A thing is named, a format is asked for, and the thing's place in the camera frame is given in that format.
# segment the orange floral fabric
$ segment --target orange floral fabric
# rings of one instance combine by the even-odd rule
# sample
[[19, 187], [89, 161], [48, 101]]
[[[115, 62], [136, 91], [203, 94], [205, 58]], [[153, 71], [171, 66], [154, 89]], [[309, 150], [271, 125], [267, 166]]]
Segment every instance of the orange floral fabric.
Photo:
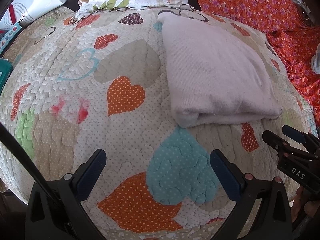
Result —
[[312, 71], [310, 61], [320, 43], [320, 27], [294, 32], [267, 34], [269, 43], [284, 63], [289, 80], [313, 107], [317, 126], [320, 124], [320, 75]]
[[146, 172], [123, 181], [98, 207], [117, 224], [135, 233], [175, 231], [182, 227], [172, 220], [181, 208], [155, 202], [148, 191]]
[[221, 15], [261, 32], [306, 28], [291, 0], [198, 0], [201, 10]]

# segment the white paper bag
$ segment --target white paper bag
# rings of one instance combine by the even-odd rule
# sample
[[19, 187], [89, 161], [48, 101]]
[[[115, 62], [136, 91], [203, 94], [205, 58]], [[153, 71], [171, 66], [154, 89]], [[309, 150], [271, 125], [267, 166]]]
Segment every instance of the white paper bag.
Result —
[[[26, 27], [42, 15], [64, 4], [66, 0], [14, 0], [12, 5], [17, 22]], [[0, 29], [12, 26], [9, 10], [0, 20]]]

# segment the white towel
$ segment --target white towel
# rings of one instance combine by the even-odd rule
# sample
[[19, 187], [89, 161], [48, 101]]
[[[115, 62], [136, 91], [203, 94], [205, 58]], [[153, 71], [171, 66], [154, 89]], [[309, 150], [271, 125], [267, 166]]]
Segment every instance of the white towel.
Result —
[[217, 26], [161, 12], [171, 111], [183, 128], [277, 119], [282, 108], [258, 54]]

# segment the bed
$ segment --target bed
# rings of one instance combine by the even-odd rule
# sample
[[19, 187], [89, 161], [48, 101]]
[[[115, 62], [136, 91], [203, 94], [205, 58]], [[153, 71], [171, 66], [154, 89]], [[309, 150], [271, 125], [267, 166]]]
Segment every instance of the bed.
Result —
[[[171, 9], [251, 46], [284, 109], [277, 120], [180, 128], [170, 112], [160, 10], [97, 13], [73, 25], [74, 12], [61, 7], [31, 24], [4, 55], [14, 71], [0, 96], [1, 122], [46, 180], [75, 171], [97, 148], [107, 153], [107, 165], [82, 203], [107, 239], [210, 238], [235, 204], [210, 167], [214, 149], [259, 179], [280, 176], [291, 198], [297, 184], [277, 170], [262, 132], [281, 135], [288, 124], [316, 134], [309, 104], [265, 34], [225, 17]], [[33, 180], [3, 145], [0, 178], [28, 202]], [[176, 186], [166, 187], [168, 180]]]

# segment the brown polka dot heart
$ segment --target brown polka dot heart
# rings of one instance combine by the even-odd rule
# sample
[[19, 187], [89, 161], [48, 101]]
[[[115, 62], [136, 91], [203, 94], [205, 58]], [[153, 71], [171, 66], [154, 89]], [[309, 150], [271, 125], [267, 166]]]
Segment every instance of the brown polka dot heart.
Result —
[[97, 204], [119, 227], [135, 233], [181, 229], [182, 226], [172, 219], [181, 205], [182, 202], [162, 205], [154, 201], [146, 184], [146, 172], [127, 178]]
[[132, 86], [128, 77], [116, 78], [107, 92], [108, 116], [137, 109], [143, 104], [145, 95], [143, 87]]
[[104, 36], [97, 37], [96, 42], [94, 44], [95, 49], [104, 49], [110, 42], [114, 42], [118, 39], [118, 35], [116, 34], [107, 34]]
[[241, 145], [247, 152], [252, 152], [259, 148], [259, 144], [254, 134], [254, 130], [248, 123], [242, 123], [243, 135], [241, 136]]
[[143, 19], [139, 13], [132, 13], [122, 18], [119, 22], [122, 24], [134, 25], [143, 23]]

